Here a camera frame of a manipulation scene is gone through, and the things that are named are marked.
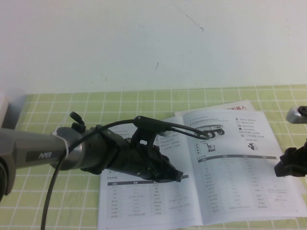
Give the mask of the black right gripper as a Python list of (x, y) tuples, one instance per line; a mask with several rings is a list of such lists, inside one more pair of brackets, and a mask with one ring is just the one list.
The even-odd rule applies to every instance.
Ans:
[(305, 177), (307, 174), (307, 143), (302, 147), (287, 148), (280, 157), (281, 162), (274, 166), (275, 175), (277, 177)]

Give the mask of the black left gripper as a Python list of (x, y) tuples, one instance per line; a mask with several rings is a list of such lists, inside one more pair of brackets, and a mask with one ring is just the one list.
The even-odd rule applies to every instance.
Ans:
[(183, 176), (183, 172), (161, 154), (158, 146), (148, 149), (144, 144), (131, 144), (129, 140), (125, 141), (112, 161), (112, 170), (157, 183), (181, 182)]

